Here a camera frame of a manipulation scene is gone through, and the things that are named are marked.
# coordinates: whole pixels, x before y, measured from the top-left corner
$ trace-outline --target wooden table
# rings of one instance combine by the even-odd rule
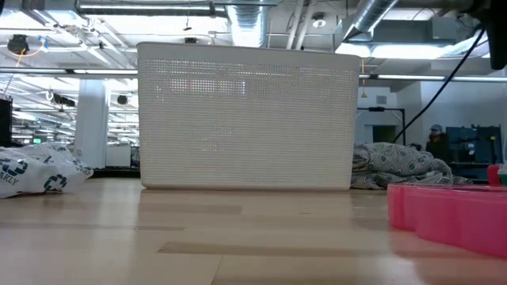
[[[143,190],[0,200],[2,284],[507,284],[507,260],[387,225],[385,192]]]

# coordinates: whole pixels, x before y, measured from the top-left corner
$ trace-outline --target pink tray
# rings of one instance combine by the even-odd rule
[[[393,227],[507,257],[507,187],[390,184],[387,205]]]

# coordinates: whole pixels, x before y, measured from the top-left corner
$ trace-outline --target pillar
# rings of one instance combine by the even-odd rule
[[[81,80],[74,156],[89,167],[105,167],[110,93],[106,80]]]

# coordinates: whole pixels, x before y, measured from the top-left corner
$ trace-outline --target wall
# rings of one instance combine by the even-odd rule
[[[376,97],[386,96],[387,104],[380,105],[384,108],[397,108],[397,98],[395,93],[391,93],[389,87],[366,87],[365,93],[368,97],[363,98],[363,88],[360,87],[357,90],[357,107],[358,108],[369,108],[377,107]],[[358,111],[356,116],[356,137],[355,144],[359,143],[372,143],[373,133],[372,126],[375,125],[390,125],[390,126],[401,126],[401,122],[391,112],[368,112]]]
[[[491,76],[504,76],[503,70]],[[398,108],[406,110],[406,122],[426,106],[442,82],[415,82],[396,95]],[[425,146],[431,126],[470,127],[472,124],[502,126],[502,138],[507,136],[507,91],[505,84],[452,82],[447,85],[433,105],[406,132],[407,143]]]
[[[502,70],[492,76],[503,76]],[[422,82],[421,99],[426,105],[441,86],[441,82]],[[444,89],[423,115],[423,134],[427,138],[434,124],[445,127],[502,126],[502,138],[507,132],[507,91],[505,84],[453,82]]]
[[[415,82],[396,94],[398,108],[404,108],[406,122],[410,122],[422,109],[421,83]],[[423,147],[426,144],[423,132],[423,122],[416,120],[406,131],[406,143],[419,143]]]

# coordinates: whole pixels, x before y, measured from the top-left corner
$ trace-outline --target cloth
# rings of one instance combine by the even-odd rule
[[[430,153],[387,142],[354,147],[351,188],[385,189],[390,183],[466,184]]]

